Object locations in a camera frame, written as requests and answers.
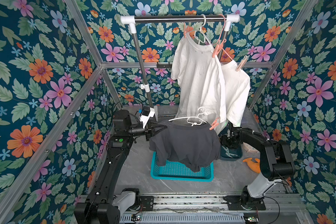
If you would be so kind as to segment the pink clothespin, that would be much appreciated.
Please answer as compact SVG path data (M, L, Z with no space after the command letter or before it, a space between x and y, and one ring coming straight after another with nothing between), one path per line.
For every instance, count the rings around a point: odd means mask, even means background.
M218 54L220 53L220 51L222 51L224 49L224 44L226 43L226 39L224 39L223 41L218 40L217 43L215 44L215 48L212 54L212 57L214 58L215 56L218 56Z
M186 25L186 23L183 24L183 34L184 38L187 38L189 36L189 27Z
M211 127L210 127L210 130L215 129L215 128L219 125L219 120L220 120L220 118L217 117L217 118L212 122Z

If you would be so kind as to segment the dark grey t-shirt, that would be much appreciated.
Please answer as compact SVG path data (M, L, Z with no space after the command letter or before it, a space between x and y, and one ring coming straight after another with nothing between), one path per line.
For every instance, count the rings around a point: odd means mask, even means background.
M149 149L156 152L158 166L165 166L168 161L179 162L199 172L221 158L219 137L209 123L187 126L165 120L160 125L166 128L149 140Z

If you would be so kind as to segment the white plastic hanger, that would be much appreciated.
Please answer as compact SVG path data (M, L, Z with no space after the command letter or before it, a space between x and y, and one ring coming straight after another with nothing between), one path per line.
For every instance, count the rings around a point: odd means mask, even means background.
M193 126L200 126L202 124L207 124L207 121L202 119L200 116L204 114L205 112L205 107L199 107L197 112L197 116L185 116L185 117L179 117L179 118L173 118L169 119L170 122L176 121L176 120L183 120L185 119L188 124L190 124L192 127Z
M207 18L205 15L201 15L203 18L203 24L200 26L199 30L196 31L193 29L189 29L189 37L193 40L194 43L203 46L203 45L211 45L211 41L205 34L204 26L207 22Z

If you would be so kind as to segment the plain white t-shirt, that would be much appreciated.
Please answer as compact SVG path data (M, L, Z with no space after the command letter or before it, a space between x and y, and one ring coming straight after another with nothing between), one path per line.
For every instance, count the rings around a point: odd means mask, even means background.
M174 55L171 79L181 89L176 117L200 117L217 134L227 126L225 78L212 45L198 45L190 35L183 37Z

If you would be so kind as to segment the white printed t-shirt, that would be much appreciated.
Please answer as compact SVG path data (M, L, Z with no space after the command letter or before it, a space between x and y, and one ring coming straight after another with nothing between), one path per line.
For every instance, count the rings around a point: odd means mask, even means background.
M239 127L244 115L250 91L250 77L238 64L230 61L221 66L225 80L225 105L227 119L234 127Z

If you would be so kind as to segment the beige clothespin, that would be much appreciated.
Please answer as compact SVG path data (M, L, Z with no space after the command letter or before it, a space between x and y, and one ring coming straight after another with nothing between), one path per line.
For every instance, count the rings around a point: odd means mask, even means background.
M248 61L249 57L247 55L245 55L243 57L243 59L240 61L240 63L238 64L237 68L236 68L236 71L240 71L244 65L246 64L246 62Z

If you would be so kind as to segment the pink wire hanger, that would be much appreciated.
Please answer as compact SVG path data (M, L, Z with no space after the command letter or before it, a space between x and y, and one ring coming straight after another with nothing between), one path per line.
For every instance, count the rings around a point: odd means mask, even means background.
M220 15L223 17L224 19L224 25L223 25L223 29L219 35L219 39L218 40L221 40L223 41L224 39L226 39L226 36L230 30L230 27L231 27L231 24L232 23L236 23L236 22L239 22L240 21L240 16L239 15L234 15L234 14L230 14L230 15ZM225 49L222 50L227 56L228 58L233 61L233 59L231 58L231 56L229 55L228 52L225 51Z

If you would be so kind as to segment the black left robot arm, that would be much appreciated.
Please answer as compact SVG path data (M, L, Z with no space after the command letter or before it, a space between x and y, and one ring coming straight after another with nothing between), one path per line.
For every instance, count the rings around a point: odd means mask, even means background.
M155 121L155 110L144 106L141 115L132 124L135 115L128 110L119 110L113 117L114 135L106 144L106 158L99 177L84 202L77 203L74 216L79 224L118 224L121 216L129 209L142 210L140 191L127 188L115 195L120 171L136 139L151 137L165 129Z

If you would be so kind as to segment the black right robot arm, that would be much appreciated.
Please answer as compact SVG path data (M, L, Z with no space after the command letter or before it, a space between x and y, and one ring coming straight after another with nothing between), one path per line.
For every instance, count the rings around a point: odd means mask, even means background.
M245 186L238 199L239 207L250 210L263 204L265 194L276 184L295 174L296 168L290 151L285 142L277 142L266 138L250 128L234 127L228 124L226 134L220 137L222 146L229 149L239 149L246 143L259 153L260 173L252 183Z

